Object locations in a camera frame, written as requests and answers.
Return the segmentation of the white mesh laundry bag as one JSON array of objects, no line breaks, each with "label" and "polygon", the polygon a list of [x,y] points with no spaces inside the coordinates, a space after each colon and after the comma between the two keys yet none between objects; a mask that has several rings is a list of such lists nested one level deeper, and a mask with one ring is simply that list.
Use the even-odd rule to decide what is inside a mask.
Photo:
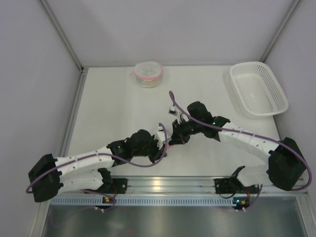
[{"label": "white mesh laundry bag", "polygon": [[160,84],[163,68],[156,61],[147,61],[135,65],[131,74],[142,87],[151,88]]},{"label": "white mesh laundry bag", "polygon": [[175,147],[175,145],[167,146],[166,151],[167,151],[167,152],[170,151],[170,149],[172,149],[173,147]]}]

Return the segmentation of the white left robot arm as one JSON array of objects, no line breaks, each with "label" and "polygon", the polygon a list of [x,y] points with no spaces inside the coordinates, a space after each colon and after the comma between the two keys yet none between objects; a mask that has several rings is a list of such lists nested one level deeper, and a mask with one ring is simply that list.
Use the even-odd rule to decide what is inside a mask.
[{"label": "white left robot arm", "polygon": [[148,157],[149,167],[166,156],[171,136],[159,127],[155,135],[139,130],[131,137],[114,141],[94,151],[69,157],[47,154],[29,171],[26,189],[35,202],[44,202],[62,193],[84,191],[107,194],[115,190],[110,168],[131,164],[134,157]]}]

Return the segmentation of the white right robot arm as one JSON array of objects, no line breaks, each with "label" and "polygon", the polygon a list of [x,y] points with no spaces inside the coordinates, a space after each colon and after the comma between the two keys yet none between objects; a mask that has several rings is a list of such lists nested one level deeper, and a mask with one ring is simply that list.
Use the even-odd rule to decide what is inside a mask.
[{"label": "white right robot arm", "polygon": [[239,166],[228,178],[228,183],[235,192],[240,192],[252,185],[273,185],[284,191],[294,190],[294,186],[306,170],[304,163],[297,158],[301,152],[296,142],[290,138],[271,141],[258,138],[233,124],[222,116],[212,116],[205,105],[199,101],[188,107],[187,118],[175,106],[169,113],[176,116],[172,123],[172,135],[169,145],[188,143],[195,134],[233,145],[260,159],[257,166]]}]

